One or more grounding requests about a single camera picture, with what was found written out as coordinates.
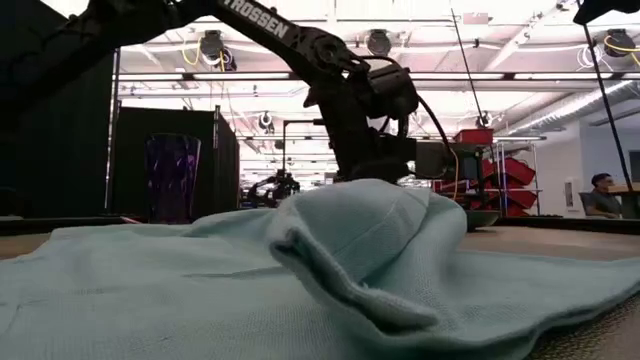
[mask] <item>desk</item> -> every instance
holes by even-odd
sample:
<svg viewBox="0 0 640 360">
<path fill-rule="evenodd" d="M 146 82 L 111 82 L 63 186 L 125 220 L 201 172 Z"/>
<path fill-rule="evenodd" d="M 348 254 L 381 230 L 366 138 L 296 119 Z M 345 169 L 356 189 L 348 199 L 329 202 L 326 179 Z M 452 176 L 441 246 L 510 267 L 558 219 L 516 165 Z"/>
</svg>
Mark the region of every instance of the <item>desk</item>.
<svg viewBox="0 0 640 360">
<path fill-rule="evenodd" d="M 622 200 L 622 218 L 640 219 L 640 183 L 633 183 L 633 191 L 627 185 L 609 187 L 609 194 L 620 196 Z"/>
<path fill-rule="evenodd" d="M 0 258 L 29 253 L 48 238 L 48 234 L 0 237 Z M 490 227 L 468 234 L 460 249 L 616 260 L 640 256 L 640 236 Z M 529 360 L 637 359 L 639 338 L 640 294 L 591 322 L 546 333 Z"/>
</svg>

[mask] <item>purple vase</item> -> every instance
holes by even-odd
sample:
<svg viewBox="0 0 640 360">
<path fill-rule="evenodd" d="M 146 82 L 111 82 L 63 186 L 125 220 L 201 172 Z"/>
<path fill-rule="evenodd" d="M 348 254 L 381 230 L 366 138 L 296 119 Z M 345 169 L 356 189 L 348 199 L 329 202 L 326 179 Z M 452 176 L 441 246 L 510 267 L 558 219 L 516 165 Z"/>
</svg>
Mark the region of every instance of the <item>purple vase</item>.
<svg viewBox="0 0 640 360">
<path fill-rule="evenodd" d="M 187 224 L 192 207 L 200 140 L 180 134 L 152 134 L 145 141 L 151 223 Z"/>
</svg>

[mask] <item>man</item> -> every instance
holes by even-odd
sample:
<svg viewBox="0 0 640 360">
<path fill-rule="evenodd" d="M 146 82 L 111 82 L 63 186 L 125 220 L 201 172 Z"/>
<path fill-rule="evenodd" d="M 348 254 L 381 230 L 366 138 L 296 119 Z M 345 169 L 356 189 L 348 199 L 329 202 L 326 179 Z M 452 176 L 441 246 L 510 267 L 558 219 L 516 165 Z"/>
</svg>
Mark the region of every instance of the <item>man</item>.
<svg viewBox="0 0 640 360">
<path fill-rule="evenodd" d="M 611 194 L 613 178 L 607 173 L 596 174 L 591 178 L 593 191 L 585 196 L 585 209 L 588 216 L 604 216 L 608 219 L 619 219 L 622 213 L 622 205 Z"/>
</svg>

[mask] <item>cloth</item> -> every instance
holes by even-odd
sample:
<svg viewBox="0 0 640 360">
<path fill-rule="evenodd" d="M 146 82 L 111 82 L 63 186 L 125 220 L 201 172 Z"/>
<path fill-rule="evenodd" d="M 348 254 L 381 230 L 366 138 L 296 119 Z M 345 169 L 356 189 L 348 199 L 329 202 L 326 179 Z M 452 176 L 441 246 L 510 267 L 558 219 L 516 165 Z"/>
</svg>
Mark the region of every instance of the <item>cloth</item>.
<svg viewBox="0 0 640 360">
<path fill-rule="evenodd" d="M 622 214 L 622 205 L 618 202 L 615 196 L 611 194 L 604 194 L 599 191 L 593 190 L 587 194 L 583 200 L 585 209 L 588 207 L 595 207 L 596 210 L 620 215 Z"/>
<path fill-rule="evenodd" d="M 428 190 L 335 184 L 192 225 L 56 230 L 0 262 L 1 359 L 522 359 L 639 289 L 640 259 L 456 251 Z"/>
</svg>

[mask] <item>towel fold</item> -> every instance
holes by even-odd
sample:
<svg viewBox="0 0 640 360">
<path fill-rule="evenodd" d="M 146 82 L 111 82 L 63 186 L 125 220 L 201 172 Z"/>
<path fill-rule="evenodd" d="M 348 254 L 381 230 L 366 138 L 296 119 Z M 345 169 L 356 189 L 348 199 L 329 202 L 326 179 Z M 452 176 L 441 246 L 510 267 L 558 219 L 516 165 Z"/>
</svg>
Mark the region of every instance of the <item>towel fold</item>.
<svg viewBox="0 0 640 360">
<path fill-rule="evenodd" d="M 360 180 L 188 226 L 56 230 L 0 261 L 0 358 L 515 360 L 640 290 L 640 259 L 457 251 L 465 219 Z"/>
</svg>

